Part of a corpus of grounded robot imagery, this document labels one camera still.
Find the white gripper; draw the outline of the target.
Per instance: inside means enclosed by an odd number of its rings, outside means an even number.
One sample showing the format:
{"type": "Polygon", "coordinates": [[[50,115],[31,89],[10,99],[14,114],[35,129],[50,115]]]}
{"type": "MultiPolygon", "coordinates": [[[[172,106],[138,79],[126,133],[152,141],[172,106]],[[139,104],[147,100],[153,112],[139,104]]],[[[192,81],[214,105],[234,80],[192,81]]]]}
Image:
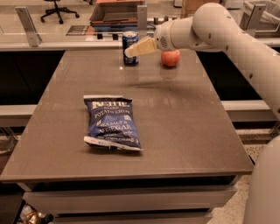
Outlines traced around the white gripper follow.
{"type": "Polygon", "coordinates": [[[174,50],[172,44],[172,21],[167,21],[156,26],[154,31],[154,38],[149,36],[140,39],[135,44],[129,46],[124,54],[129,57],[136,57],[140,55],[145,55],[149,53],[154,53],[157,49],[161,51],[171,51],[174,50]]]}

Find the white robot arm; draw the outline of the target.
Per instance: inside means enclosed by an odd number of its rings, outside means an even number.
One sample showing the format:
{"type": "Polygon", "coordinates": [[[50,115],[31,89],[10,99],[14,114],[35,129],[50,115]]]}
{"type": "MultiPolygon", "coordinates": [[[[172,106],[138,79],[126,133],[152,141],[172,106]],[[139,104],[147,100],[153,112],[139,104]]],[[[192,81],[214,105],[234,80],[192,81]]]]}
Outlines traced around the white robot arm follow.
{"type": "MultiPolygon", "coordinates": [[[[142,38],[124,53],[134,57],[157,49],[224,52],[280,119],[280,55],[243,31],[222,5],[206,3],[192,17],[158,25],[153,38],[142,38]]],[[[280,224],[280,136],[263,148],[255,163],[243,224],[280,224]]]]}

